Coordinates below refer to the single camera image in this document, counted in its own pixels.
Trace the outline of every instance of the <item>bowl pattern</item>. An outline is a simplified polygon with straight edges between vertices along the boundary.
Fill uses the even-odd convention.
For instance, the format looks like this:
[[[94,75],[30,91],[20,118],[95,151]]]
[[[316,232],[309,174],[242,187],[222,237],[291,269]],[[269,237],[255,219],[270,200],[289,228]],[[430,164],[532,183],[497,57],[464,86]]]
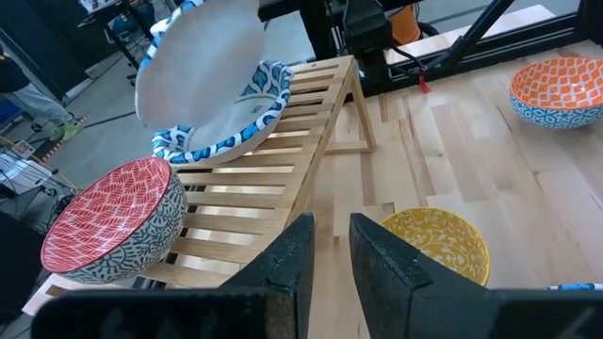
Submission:
[[[153,153],[155,156],[173,164],[186,164],[202,161],[229,152],[250,140],[272,122],[280,119],[283,109],[289,102],[290,85],[293,71],[284,63],[277,61],[261,61],[237,102],[252,100],[254,97],[270,97],[272,106],[261,114],[251,125],[232,137],[200,150],[189,151],[188,142],[195,131],[193,126],[177,125],[167,131],[155,133]]]
[[[576,291],[576,290],[603,290],[603,283],[565,283],[561,285],[550,286],[547,289],[555,291]]]
[[[603,115],[603,60],[556,58],[529,65],[511,83],[519,116],[548,128],[576,128]]]
[[[144,70],[144,68],[149,65],[149,62],[153,60],[153,56],[157,51],[157,46],[159,46],[159,43],[161,43],[161,38],[163,38],[163,34],[168,31],[170,25],[173,24],[173,22],[182,14],[182,12],[196,8],[203,2],[203,0],[187,0],[183,2],[171,13],[170,17],[165,20],[165,24],[163,24],[161,27],[155,27],[156,36],[153,38],[153,41],[151,41],[151,45],[147,49],[147,52],[144,54],[144,58],[140,62],[139,72]]]
[[[441,265],[486,285],[488,248],[480,233],[463,218],[435,208],[412,208],[387,218],[382,225]]]
[[[79,283],[137,276],[170,252],[187,211],[185,190],[164,160],[125,164],[77,196],[44,240],[41,261]]]

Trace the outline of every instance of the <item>bowl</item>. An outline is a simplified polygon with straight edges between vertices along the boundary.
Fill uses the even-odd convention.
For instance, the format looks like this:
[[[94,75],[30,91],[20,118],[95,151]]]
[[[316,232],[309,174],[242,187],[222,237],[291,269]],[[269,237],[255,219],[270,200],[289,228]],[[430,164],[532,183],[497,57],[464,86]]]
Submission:
[[[603,60],[564,57],[531,64],[511,82],[511,104],[526,121],[576,128],[603,115]]]
[[[576,291],[576,290],[603,290],[603,283],[595,282],[583,282],[583,283],[565,283],[561,285],[554,285],[547,288],[548,290],[554,291]]]
[[[437,208],[412,208],[390,216],[382,225],[465,278],[482,286],[488,282],[488,247],[467,220]]]
[[[222,163],[254,150],[281,119],[292,78],[293,71],[284,63],[261,61],[232,105],[228,119],[157,132],[152,140],[153,153],[173,164]]]
[[[184,187],[168,162],[129,162],[73,199],[44,239],[41,263],[78,283],[135,277],[170,252],[186,211]]]
[[[140,63],[136,112],[154,131],[213,125],[208,132],[217,134],[262,58],[266,34],[257,17],[259,0],[202,3],[184,2],[164,32],[156,27]]]

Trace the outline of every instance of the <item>person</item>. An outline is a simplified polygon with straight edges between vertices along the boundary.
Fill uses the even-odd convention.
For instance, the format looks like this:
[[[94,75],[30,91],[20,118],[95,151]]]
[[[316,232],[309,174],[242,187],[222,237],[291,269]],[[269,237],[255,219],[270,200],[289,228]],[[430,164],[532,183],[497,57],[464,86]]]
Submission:
[[[99,6],[102,7],[107,3],[110,3],[110,1],[80,0],[79,3],[88,11],[88,13],[90,13]],[[153,4],[149,3],[147,0],[130,0],[130,6],[136,9],[142,23],[147,28],[151,28],[151,26],[155,24],[155,7]],[[111,27],[111,30],[113,30],[116,35],[120,35],[124,32],[135,33],[138,29],[139,26],[133,18],[124,19],[123,16],[115,18],[113,26]]]
[[[5,55],[0,44],[0,93],[15,105],[29,113],[34,119],[44,118],[54,126],[50,140],[70,140],[84,126],[73,118],[62,105],[40,92],[25,76],[21,67]]]

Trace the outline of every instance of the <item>blue patterned rim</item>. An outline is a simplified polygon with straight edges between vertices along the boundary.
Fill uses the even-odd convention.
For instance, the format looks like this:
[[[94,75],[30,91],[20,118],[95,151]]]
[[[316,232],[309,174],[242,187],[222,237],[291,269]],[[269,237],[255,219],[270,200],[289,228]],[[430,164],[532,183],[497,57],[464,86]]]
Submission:
[[[577,109],[552,109],[528,105],[511,93],[511,105],[525,121],[546,128],[578,128],[597,121],[603,116],[603,105]]]
[[[251,125],[232,137],[200,150],[188,151],[188,141],[195,131],[193,126],[177,125],[169,130],[155,133],[153,153],[172,164],[187,164],[224,154],[280,118],[289,102],[289,87],[293,72],[282,62],[262,61],[255,70],[252,81],[247,84],[237,101],[253,98],[274,99],[272,106]]]
[[[603,290],[603,283],[566,283],[548,287],[549,290],[580,291],[580,290]]]

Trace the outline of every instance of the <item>red patterned bowl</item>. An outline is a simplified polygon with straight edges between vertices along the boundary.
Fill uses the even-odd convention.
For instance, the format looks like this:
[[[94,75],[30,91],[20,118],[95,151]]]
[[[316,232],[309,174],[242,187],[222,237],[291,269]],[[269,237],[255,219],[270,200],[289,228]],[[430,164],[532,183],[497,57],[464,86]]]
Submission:
[[[170,252],[186,211],[184,187],[167,161],[132,161],[72,201],[46,236],[41,262],[79,283],[135,277]]]

